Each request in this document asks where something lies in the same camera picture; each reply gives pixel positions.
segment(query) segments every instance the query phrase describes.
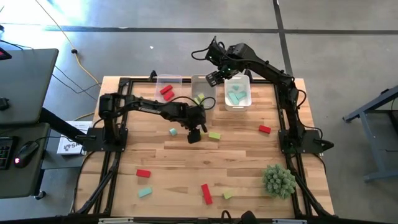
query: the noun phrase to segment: block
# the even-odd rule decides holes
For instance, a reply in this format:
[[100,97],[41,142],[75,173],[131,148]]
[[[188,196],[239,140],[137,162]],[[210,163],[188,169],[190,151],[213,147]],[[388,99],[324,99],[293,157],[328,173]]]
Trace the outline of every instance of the block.
[[152,187],[147,187],[138,192],[139,197],[143,197],[152,193]]
[[140,170],[138,169],[136,172],[136,175],[138,177],[150,177],[150,171],[149,170]]
[[197,98],[194,98],[193,100],[194,100],[197,104],[200,105],[201,100],[199,101]]
[[220,140],[221,134],[209,132],[209,138]]
[[243,98],[245,98],[245,97],[247,96],[247,94],[246,94],[245,91],[241,91],[241,92],[239,92],[238,94],[235,94],[235,96],[237,97],[237,99],[238,99],[239,101],[241,101],[241,100],[243,100]]
[[170,101],[174,96],[173,91],[168,91],[166,94],[163,95],[165,101]]
[[205,95],[203,93],[200,93],[198,95],[198,97],[199,97],[200,101],[202,101],[205,98]]
[[271,128],[269,128],[269,127],[267,127],[267,126],[264,126],[264,125],[260,125],[260,126],[259,126],[259,131],[262,131],[262,132],[264,132],[264,133],[269,134],[269,133],[271,133]]
[[230,100],[230,102],[233,104],[233,105],[238,105],[239,104],[239,100],[238,100],[238,98],[236,97],[236,95],[235,95],[235,93],[233,93],[233,92],[228,92],[228,98],[229,98],[229,100]]
[[173,87],[171,85],[166,86],[165,88],[160,90],[160,94],[165,94],[167,93],[169,90],[171,90]]
[[230,199],[231,197],[232,197],[232,193],[230,192],[230,191],[226,191],[226,192],[224,192],[224,198],[225,199]]
[[171,134],[172,136],[175,136],[175,135],[177,134],[177,130],[176,130],[175,128],[172,128],[172,129],[170,129],[169,131],[170,131],[170,134]]
[[211,205],[213,203],[213,200],[211,199],[209,186],[207,186],[207,184],[203,184],[201,186],[201,190],[203,191],[203,196],[205,198],[206,204]]

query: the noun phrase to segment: keyboard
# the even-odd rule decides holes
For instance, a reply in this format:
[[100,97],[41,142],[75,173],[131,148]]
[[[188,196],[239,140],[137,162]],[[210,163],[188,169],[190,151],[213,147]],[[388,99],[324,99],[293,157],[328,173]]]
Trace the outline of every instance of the keyboard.
[[0,137],[0,170],[9,168],[18,143],[18,137]]

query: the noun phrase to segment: red block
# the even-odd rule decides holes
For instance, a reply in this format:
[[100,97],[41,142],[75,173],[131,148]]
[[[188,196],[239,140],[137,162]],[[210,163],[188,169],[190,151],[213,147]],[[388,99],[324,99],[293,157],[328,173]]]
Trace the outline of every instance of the red block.
[[259,126],[259,131],[265,132],[267,134],[271,133],[271,128],[268,128],[267,126],[260,125]]
[[171,100],[173,98],[173,96],[174,96],[174,93],[173,93],[173,91],[170,90],[166,94],[163,95],[163,98],[166,101],[169,101],[169,100]]
[[165,94],[167,93],[169,90],[171,90],[173,87],[171,85],[166,86],[165,88],[160,90],[160,94]]
[[150,177],[150,171],[149,170],[140,170],[140,169],[138,169],[136,175],[138,177]]
[[207,186],[207,184],[203,184],[201,186],[201,190],[203,191],[203,196],[205,198],[206,204],[211,205],[213,203],[213,200],[211,199],[209,186]]

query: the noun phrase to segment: yellow cable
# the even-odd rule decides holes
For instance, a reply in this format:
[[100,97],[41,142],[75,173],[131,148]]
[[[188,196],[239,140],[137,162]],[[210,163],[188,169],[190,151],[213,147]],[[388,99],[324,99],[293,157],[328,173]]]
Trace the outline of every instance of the yellow cable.
[[87,116],[90,116],[90,115],[93,115],[93,114],[94,114],[94,112],[92,112],[92,113],[89,113],[89,114],[84,114],[84,115],[81,115],[80,117],[78,117],[78,118],[74,119],[74,121],[80,120],[80,119],[82,119],[82,118],[85,118],[85,117],[87,117]]
[[[44,9],[44,7],[43,7],[37,0],[35,0],[35,1],[36,1],[37,4],[43,9],[43,11],[54,21],[54,23],[57,25],[57,27],[60,29],[60,31],[63,33],[63,35],[67,38],[67,40],[69,41],[70,46],[72,47],[72,51],[73,51],[73,50],[76,50],[75,46],[73,46],[72,41],[70,41],[70,39],[69,39],[69,37],[67,36],[67,34],[62,30],[62,28],[58,25],[58,23],[55,21],[55,19],[53,19],[53,17],[50,16],[50,14]],[[98,84],[99,81],[98,81],[89,71],[87,71],[87,69],[85,69],[85,68],[81,65],[80,60],[79,60],[79,58],[77,57],[77,50],[76,50],[76,53],[73,53],[73,54],[75,55],[77,64],[79,64],[80,68],[83,69],[83,71],[85,71],[85,72],[87,73],[87,75],[89,75],[89,76]]]

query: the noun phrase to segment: plastic container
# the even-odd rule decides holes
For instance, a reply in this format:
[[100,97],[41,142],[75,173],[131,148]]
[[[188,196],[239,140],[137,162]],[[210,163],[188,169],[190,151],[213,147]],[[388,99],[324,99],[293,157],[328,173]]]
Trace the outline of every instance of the plastic container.
[[[191,97],[192,99],[198,98],[199,94],[204,94],[206,97],[213,97],[216,100],[216,87],[211,87],[209,83],[206,81],[205,75],[192,75],[191,77]],[[215,102],[212,99],[207,99],[204,101],[205,109],[211,108]]]
[[[238,104],[232,103],[228,93],[239,95],[242,91],[246,96]],[[250,79],[247,75],[235,75],[229,80],[224,80],[225,108],[228,111],[246,111],[251,105]]]
[[182,76],[181,75],[158,75],[156,78],[156,90],[155,90],[155,100],[166,103],[163,95],[160,93],[161,89],[166,86],[171,85],[173,88],[169,91],[173,91],[174,96],[172,99],[181,96],[182,90]]

